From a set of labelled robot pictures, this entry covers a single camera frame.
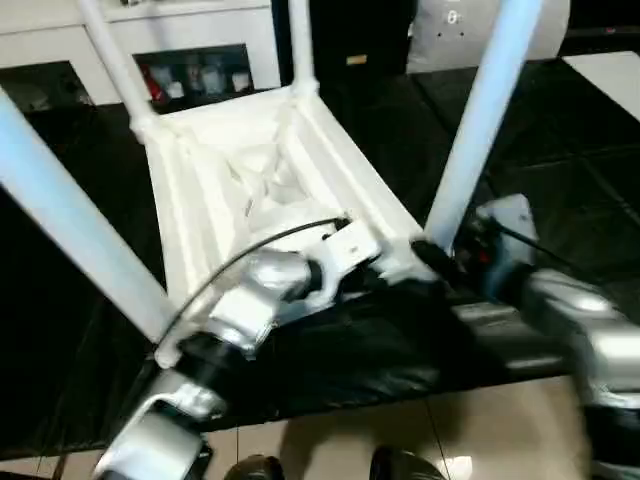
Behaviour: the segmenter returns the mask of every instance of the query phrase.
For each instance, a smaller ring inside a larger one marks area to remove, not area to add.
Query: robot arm
[[[129,480],[202,478],[212,452],[199,423],[224,414],[250,359],[274,327],[280,305],[312,287],[313,263],[297,253],[261,251],[248,260],[202,328],[178,344],[100,459],[94,476]]]
[[[640,478],[640,326],[596,286],[533,265],[526,243],[491,228],[500,224],[535,239],[524,197],[478,211],[465,273],[484,294],[514,306],[522,320],[568,352],[592,446],[593,473]]]

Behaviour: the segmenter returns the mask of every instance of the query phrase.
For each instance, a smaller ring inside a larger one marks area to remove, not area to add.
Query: black cloth
[[[424,222],[472,70],[323,85],[336,118]],[[163,279],[144,149],[121,106],[31,118],[150,271]],[[592,270],[638,316],[640,124],[560,61],[527,65],[474,202],[522,192],[541,243]],[[2,194],[0,458],[103,446],[151,345]],[[517,318],[449,316],[411,285],[275,332],[223,428],[567,372]]]

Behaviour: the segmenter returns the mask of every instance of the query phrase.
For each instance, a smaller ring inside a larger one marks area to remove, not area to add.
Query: wire
[[[510,237],[513,237],[516,240],[518,240],[518,241],[520,241],[520,242],[522,242],[522,243],[524,243],[526,245],[529,245],[531,248],[534,248],[535,250],[539,251],[540,253],[544,253],[547,257],[551,258],[556,263],[564,265],[570,271],[572,271],[574,274],[583,277],[583,279],[585,281],[588,281],[589,283],[593,283],[594,285],[599,285],[600,284],[600,282],[591,273],[587,272],[583,268],[578,267],[575,263],[572,263],[569,260],[567,260],[565,258],[562,258],[561,256],[559,256],[558,254],[552,252],[551,250],[543,247],[542,245],[540,245],[535,240],[531,240],[529,237],[526,237],[525,235],[522,235],[521,233],[518,233],[515,230],[511,230],[510,228],[505,227],[504,225],[502,225],[501,223],[499,223],[497,221],[493,221],[492,222],[492,226],[494,226],[495,228],[500,230],[505,235],[509,235]]]
[[[204,282],[202,282],[202,284],[198,287],[198,289],[191,294],[191,296],[187,299],[187,301],[182,304],[182,306],[173,315],[173,317],[171,317],[171,321],[169,322],[169,326],[167,327],[167,329],[165,330],[164,334],[162,335],[162,337],[158,341],[158,345],[160,345],[164,341],[164,339],[167,338],[167,335],[169,334],[169,332],[171,330],[173,330],[173,327],[175,327],[176,323],[178,323],[178,321],[180,320],[180,317],[182,317],[184,312],[187,311],[187,309],[193,304],[193,302],[196,301],[196,299],[202,294],[202,292],[204,292],[209,285],[213,284],[227,270],[229,270],[229,268],[231,268],[237,262],[242,260],[244,257],[246,257],[250,253],[253,253],[256,250],[258,250],[258,249],[260,249],[260,248],[262,248],[262,247],[264,247],[264,246],[266,246],[266,245],[268,245],[270,243],[273,243],[273,242],[275,242],[277,240],[280,240],[280,239],[282,239],[284,237],[288,237],[288,236],[293,235],[295,233],[302,232],[303,230],[310,230],[312,228],[321,227],[323,225],[329,225],[331,223],[338,223],[338,222],[342,222],[342,221],[344,221],[344,218],[334,217],[334,218],[329,218],[329,219],[326,219],[326,220],[318,220],[317,222],[311,222],[311,223],[307,223],[307,224],[304,224],[304,225],[299,225],[297,227],[290,228],[290,229],[285,230],[283,232],[276,233],[275,235],[267,237],[264,240],[260,240],[259,242],[254,243],[253,245],[245,248],[241,252],[239,252],[236,255],[234,255],[233,257],[231,257],[229,260],[227,260],[225,263],[223,263],[217,270],[215,270],[213,273],[211,273],[211,275],[209,275],[209,277]]]

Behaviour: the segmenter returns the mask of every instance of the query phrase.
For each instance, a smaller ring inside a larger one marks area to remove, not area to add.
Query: black shoe
[[[369,480],[446,480],[436,467],[412,453],[379,447],[371,459]]]
[[[277,458],[252,455],[231,467],[224,480],[284,480],[284,472]]]

